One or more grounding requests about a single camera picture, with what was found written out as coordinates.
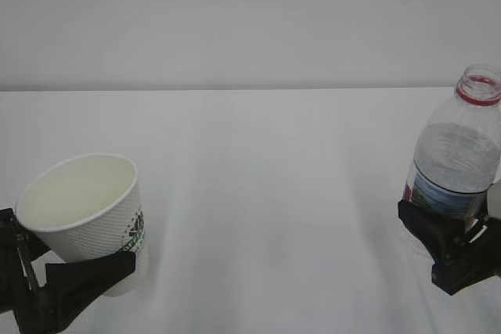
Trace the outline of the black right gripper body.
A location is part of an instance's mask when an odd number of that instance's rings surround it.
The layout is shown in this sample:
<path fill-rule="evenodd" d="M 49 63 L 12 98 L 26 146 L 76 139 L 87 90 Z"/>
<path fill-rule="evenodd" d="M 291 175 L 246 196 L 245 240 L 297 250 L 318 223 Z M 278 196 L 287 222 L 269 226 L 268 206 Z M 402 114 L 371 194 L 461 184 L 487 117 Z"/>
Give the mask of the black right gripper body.
<path fill-rule="evenodd" d="M 490 218 L 486 229 L 461 248 L 459 257 L 435 263 L 431 281 L 450 296 L 500 275 L 500 221 Z"/>

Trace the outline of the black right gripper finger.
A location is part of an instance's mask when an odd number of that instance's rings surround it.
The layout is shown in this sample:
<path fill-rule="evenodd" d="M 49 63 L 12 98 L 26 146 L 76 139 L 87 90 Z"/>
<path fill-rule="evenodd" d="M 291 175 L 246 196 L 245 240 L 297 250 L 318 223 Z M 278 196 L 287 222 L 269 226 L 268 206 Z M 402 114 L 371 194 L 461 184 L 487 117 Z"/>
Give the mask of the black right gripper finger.
<path fill-rule="evenodd" d="M 466 222 L 424 210 L 410 201 L 398 202 L 398 218 L 433 260 L 474 260 L 475 247 L 467 245 Z"/>

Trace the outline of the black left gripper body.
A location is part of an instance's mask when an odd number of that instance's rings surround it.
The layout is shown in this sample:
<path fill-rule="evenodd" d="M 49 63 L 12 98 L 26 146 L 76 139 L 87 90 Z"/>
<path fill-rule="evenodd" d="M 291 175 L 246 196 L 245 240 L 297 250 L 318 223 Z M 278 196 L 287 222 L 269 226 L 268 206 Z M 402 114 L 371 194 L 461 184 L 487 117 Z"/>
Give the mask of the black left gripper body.
<path fill-rule="evenodd" d="M 38 284 L 25 249 L 1 248 L 1 312 L 12 312 L 19 329 L 64 329 L 43 311 Z"/>

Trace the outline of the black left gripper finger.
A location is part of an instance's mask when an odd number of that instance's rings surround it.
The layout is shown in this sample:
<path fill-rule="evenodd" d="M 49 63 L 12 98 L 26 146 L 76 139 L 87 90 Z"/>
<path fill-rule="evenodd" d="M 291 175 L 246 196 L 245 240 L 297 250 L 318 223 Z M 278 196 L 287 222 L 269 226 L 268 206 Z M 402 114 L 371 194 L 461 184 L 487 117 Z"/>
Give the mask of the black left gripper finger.
<path fill-rule="evenodd" d="M 133 252 L 93 260 L 46 264 L 43 311 L 56 321 L 73 321 L 97 298 L 135 272 Z"/>
<path fill-rule="evenodd" d="M 50 251 L 37 235 L 18 221 L 12 208 L 1 210 L 1 248 L 8 246 L 25 249 L 29 261 L 37 260 Z"/>

